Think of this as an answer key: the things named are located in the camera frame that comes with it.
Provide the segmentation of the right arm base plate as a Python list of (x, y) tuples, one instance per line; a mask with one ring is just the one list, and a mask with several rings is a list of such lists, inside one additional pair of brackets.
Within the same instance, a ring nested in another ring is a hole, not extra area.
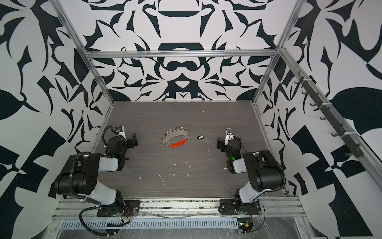
[(249, 216), (250, 214), (260, 215), (262, 210), (259, 202), (242, 204), (234, 199), (220, 199), (218, 211), (224, 216)]

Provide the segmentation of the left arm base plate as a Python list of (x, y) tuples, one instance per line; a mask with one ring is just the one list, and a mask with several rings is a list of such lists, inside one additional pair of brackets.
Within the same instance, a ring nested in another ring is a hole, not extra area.
[(132, 216), (139, 212), (140, 200), (124, 200), (121, 204), (101, 205), (97, 211), (97, 217), (111, 217), (117, 214), (123, 217)]

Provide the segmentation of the large keyring with red handle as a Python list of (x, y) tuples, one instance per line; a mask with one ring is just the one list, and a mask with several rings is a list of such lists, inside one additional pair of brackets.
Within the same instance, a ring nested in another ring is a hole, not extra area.
[(160, 142), (171, 148), (183, 145), (189, 137), (189, 130), (183, 126), (168, 129), (160, 138)]

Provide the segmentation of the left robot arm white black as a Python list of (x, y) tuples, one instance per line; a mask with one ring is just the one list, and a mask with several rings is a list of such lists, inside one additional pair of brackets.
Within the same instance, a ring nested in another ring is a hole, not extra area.
[(100, 172), (121, 171), (128, 160), (125, 157), (127, 150), (137, 145), (135, 133), (131, 138), (119, 134), (108, 140), (105, 154), (81, 152), (71, 155), (53, 184), (56, 194), (122, 208), (121, 193), (101, 183), (98, 175)]

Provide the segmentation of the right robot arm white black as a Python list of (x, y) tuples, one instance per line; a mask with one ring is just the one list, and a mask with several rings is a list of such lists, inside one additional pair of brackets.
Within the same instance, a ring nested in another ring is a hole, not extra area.
[(248, 176), (248, 182), (234, 196), (236, 208), (253, 205), (265, 193), (285, 186), (285, 173), (269, 150), (241, 153), (242, 141), (232, 135), (225, 140), (217, 139), (216, 147), (226, 154), (229, 172)]

